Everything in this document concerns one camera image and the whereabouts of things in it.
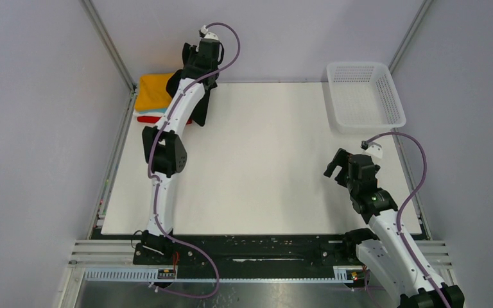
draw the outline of yellow towel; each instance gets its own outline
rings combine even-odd
[[[173,98],[167,93],[165,86],[172,75],[173,73],[142,75],[135,110],[140,112],[169,107]]]

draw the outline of folded cloth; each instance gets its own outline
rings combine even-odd
[[[173,73],[142,75],[135,110],[144,112],[169,107],[173,98],[167,93],[166,86],[172,75]]]

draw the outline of metal frame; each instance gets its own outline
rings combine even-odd
[[[135,91],[136,84],[133,82],[131,75],[127,71],[125,64],[120,58],[120,55],[117,52],[114,43],[112,43],[112,40],[108,35],[108,32],[91,0],[79,1],[84,7],[86,14],[92,21],[95,30],[97,31],[102,43],[105,45],[107,51],[109,52],[110,57],[114,61],[122,79],[132,91],[132,95],[124,110],[124,116],[122,117],[119,133],[116,137],[114,149],[112,151],[107,166],[106,177],[101,185],[100,196],[102,202],[98,202],[98,205],[95,206],[95,211],[92,215],[92,219],[90,220],[89,230],[86,236],[88,240],[78,240],[74,245],[71,259],[69,261],[69,266],[65,271],[64,283],[60,288],[61,291],[58,292],[56,297],[55,302],[57,307],[74,307],[78,299],[82,282],[84,281],[86,274],[90,273],[90,270],[93,268],[107,268],[110,269],[110,271],[112,271],[112,269],[119,269],[120,271],[124,271],[124,269],[125,271],[127,271],[127,269],[131,269],[133,271],[133,269],[135,269],[136,271],[138,271],[139,269],[143,268],[147,271],[153,271],[154,269],[161,268],[161,266],[134,266],[132,261],[135,249],[131,247],[131,241],[129,240],[90,240],[93,226],[97,224],[98,217],[104,213],[108,204],[108,197],[110,196],[111,187],[114,184],[116,168],[119,164],[119,160],[125,143],[129,124],[132,118],[131,110],[136,100],[137,93]],[[403,38],[398,50],[396,51],[389,65],[391,73],[393,73],[398,66],[405,50],[407,49],[412,38],[415,36],[419,25],[421,24],[424,16],[426,15],[426,12],[428,11],[432,3],[433,0],[424,0],[424,2],[421,4],[411,26],[409,27],[405,37]],[[413,189],[415,181],[411,172],[411,168],[409,167],[409,161],[404,152],[403,144],[397,137],[394,137],[394,140],[398,149],[398,154],[402,163],[402,167],[404,168],[409,188]],[[415,208],[417,209],[419,221],[423,224],[428,239],[430,239],[431,232],[425,220],[426,216],[424,214],[422,203],[420,202],[420,199],[418,197],[415,197],[413,199],[413,202],[415,203]],[[439,271],[439,274],[445,279],[445,281],[450,284],[455,284],[456,277],[454,276],[453,265],[451,264],[451,260],[449,258],[445,243],[443,241],[416,241],[416,243],[419,246],[421,252],[427,258],[428,262],[430,262]],[[349,268],[357,270],[355,266],[339,267],[336,269],[336,274],[339,273],[339,270]]]

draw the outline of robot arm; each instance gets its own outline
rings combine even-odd
[[[324,173],[330,177],[336,167],[342,168],[335,180],[348,188],[354,210],[370,227],[345,234],[345,253],[358,258],[377,276],[398,307],[445,307],[429,278],[440,286],[452,307],[463,307],[464,297],[460,288],[447,286],[420,252],[405,226],[400,226],[401,231],[397,228],[397,205],[390,193],[377,187],[376,174],[380,167],[373,163],[372,156],[380,158],[382,149],[377,144],[365,149],[364,154],[359,155],[339,149]],[[427,270],[428,277],[413,260],[401,234]]]
[[[221,43],[218,37],[208,32],[205,26],[199,33],[201,36],[199,46],[184,44],[182,50],[184,68],[177,71],[167,84],[167,91],[173,96],[173,100],[165,115],[154,127],[147,126],[143,130],[144,156],[147,163],[150,161],[154,140],[158,138],[158,146],[154,150],[151,166],[154,177],[150,204],[154,204],[155,186],[159,183],[156,206],[158,206],[159,222],[166,233],[170,233],[173,229],[177,173],[184,169],[187,162],[187,152],[180,138],[188,119],[204,126],[210,90],[216,87],[218,74],[203,80],[199,78],[216,71],[223,57],[223,49],[220,49]],[[154,210],[151,209],[146,229],[152,235],[161,235],[155,219]]]

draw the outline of white wall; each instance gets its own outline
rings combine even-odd
[[[428,156],[420,197],[431,229],[449,246],[468,307],[493,307],[493,1],[435,1],[394,81],[404,131]]]
[[[326,80],[329,62],[389,64],[422,0],[93,0],[133,79],[182,67],[184,42],[226,22],[241,38],[241,56],[220,81]],[[226,50],[233,35],[214,27]]]
[[[78,1],[0,0],[0,307],[49,307],[128,91]]]

